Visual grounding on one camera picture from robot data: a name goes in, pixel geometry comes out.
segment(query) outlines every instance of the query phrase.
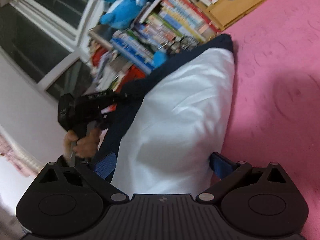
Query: metal screw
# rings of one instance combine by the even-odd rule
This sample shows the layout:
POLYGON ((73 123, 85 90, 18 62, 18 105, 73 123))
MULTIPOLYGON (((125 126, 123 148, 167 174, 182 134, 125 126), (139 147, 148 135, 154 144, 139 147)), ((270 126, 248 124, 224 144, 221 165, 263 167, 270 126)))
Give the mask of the metal screw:
POLYGON ((113 201, 124 201, 127 198, 127 196, 125 194, 122 193, 115 193, 111 196, 111 199, 113 201))
POLYGON ((201 193, 198 197, 202 201, 211 201, 214 199, 214 195, 212 195, 211 193, 201 193))

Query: wooden drawer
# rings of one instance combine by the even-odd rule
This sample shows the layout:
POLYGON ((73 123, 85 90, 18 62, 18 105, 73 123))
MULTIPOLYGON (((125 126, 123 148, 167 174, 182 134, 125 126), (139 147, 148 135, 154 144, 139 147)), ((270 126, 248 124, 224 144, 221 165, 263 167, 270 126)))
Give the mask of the wooden drawer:
POLYGON ((225 27, 262 1, 263 0, 219 0, 217 3, 209 6, 206 11, 212 14, 222 27, 225 27))

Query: red object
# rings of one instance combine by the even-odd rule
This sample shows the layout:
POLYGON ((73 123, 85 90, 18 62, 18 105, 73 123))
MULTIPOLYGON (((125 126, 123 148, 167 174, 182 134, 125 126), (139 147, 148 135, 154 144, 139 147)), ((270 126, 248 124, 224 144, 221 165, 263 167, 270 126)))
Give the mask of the red object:
POLYGON ((124 76, 124 78, 121 80, 120 85, 118 86, 118 88, 116 89, 116 92, 119 93, 122 89, 122 86, 132 80, 136 80, 136 79, 141 79, 141 78, 145 78, 146 75, 139 70, 135 65, 132 65, 129 70, 127 71, 126 75, 124 76))
POLYGON ((92 55, 92 65, 98 67, 101 56, 106 52, 107 50, 103 47, 97 49, 96 52, 92 55))
POLYGON ((215 31, 216 33, 221 32, 221 30, 219 30, 216 26, 213 25, 213 23, 211 22, 211 20, 202 12, 202 10, 200 10, 200 8, 198 8, 197 6, 195 6, 194 4, 192 4, 189 0, 181 0, 185 5, 187 5, 188 7, 190 7, 196 14, 198 14, 208 25, 209 27, 215 31))

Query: person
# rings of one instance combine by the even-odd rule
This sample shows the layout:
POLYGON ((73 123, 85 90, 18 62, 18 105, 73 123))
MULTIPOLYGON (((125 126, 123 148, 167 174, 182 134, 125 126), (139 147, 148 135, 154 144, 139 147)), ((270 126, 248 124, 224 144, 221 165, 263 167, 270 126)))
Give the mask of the person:
POLYGON ((71 155, 71 144, 77 142, 77 145, 73 147, 73 151, 79 158, 92 158, 97 150, 100 143, 101 130, 94 128, 90 131, 89 135, 79 140, 78 136, 73 130, 69 130, 63 141, 65 159, 70 158, 71 155))

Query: wooden box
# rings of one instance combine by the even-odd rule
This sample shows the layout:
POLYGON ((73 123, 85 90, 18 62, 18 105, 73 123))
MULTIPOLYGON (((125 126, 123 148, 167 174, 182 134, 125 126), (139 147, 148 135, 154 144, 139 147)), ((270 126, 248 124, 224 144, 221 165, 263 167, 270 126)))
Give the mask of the wooden box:
POLYGON ((207 15, 211 14, 212 21, 223 30, 263 1, 264 0, 219 0, 206 8, 205 11, 207 15))

